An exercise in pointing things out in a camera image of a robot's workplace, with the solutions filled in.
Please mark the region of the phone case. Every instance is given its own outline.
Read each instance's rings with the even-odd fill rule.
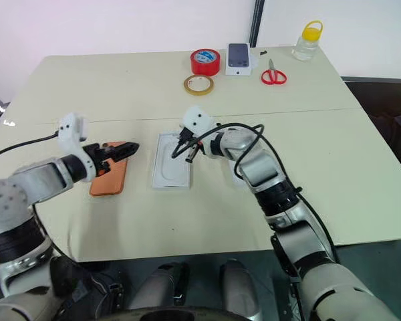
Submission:
[[[125,142],[108,142],[110,146],[119,146]],[[115,163],[112,159],[107,160],[110,164],[110,172],[96,177],[91,184],[89,194],[92,196],[104,196],[120,194],[123,191],[126,166],[128,159]]]

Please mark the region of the red scissors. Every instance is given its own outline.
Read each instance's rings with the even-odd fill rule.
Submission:
[[[280,70],[276,70],[272,59],[269,59],[269,69],[261,74],[261,81],[267,85],[282,85],[287,82],[287,76]]]

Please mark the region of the masking tape roll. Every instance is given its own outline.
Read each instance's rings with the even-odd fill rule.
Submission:
[[[204,75],[192,75],[184,81],[184,88],[195,96],[206,95],[214,88],[214,81]]]
[[[192,73],[213,76],[220,70],[220,54],[213,49],[199,49],[190,55]]]

